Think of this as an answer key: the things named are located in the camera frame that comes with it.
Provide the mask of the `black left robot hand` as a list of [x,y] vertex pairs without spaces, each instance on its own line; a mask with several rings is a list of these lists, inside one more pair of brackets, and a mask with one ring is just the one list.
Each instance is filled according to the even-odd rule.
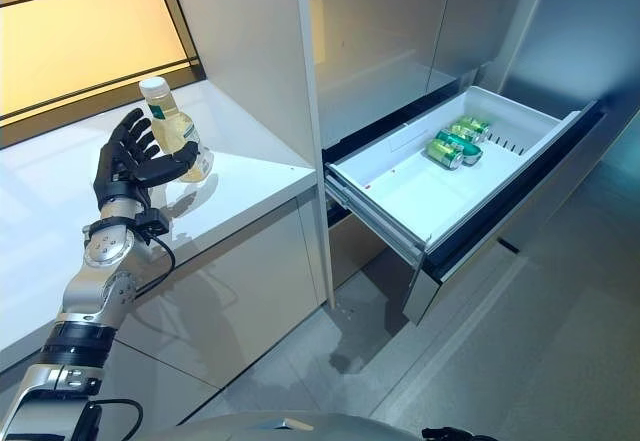
[[151,131],[151,121],[140,108],[133,109],[100,150],[93,182],[98,207],[127,198],[150,208],[149,189],[186,174],[199,153],[198,144],[189,141],[178,151],[162,155]]

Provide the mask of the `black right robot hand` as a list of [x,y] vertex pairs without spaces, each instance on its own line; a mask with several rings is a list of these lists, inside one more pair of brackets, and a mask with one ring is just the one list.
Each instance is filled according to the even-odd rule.
[[475,435],[454,427],[424,428],[421,431],[424,440],[430,441],[472,441]]

